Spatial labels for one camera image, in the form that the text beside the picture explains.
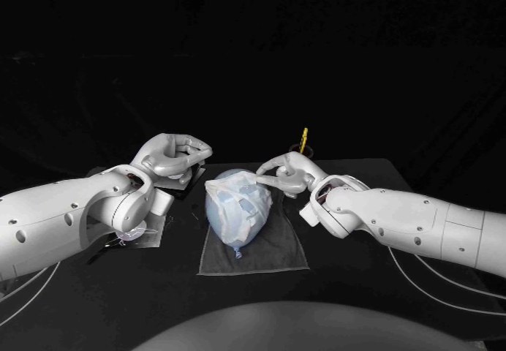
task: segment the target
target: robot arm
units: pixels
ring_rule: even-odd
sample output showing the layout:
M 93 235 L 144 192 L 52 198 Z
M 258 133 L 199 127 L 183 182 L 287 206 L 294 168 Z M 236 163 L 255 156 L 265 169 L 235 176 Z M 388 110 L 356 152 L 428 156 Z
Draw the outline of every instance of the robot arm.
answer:
M 164 216 L 174 198 L 154 188 L 155 181 L 183 175 L 186 182 L 189 167 L 210 154 L 189 135 L 160 134 L 130 165 L 0 197 L 0 281 L 57 263 L 115 230 L 131 231 L 148 212 Z
M 291 176 L 288 183 L 298 182 L 304 188 L 304 168 L 291 161 L 290 168 L 297 173 L 262 175 L 275 166 L 282 165 L 269 162 L 262 165 L 256 181 L 291 191 L 295 187 L 285 187 L 285 178 Z M 328 175 L 317 185 L 310 185 L 310 201 L 300 215 L 313 227 L 320 223 L 337 238 L 346 238 L 353 230 L 365 230 L 389 247 L 506 278 L 504 214 L 411 192 L 370 189 L 349 175 Z

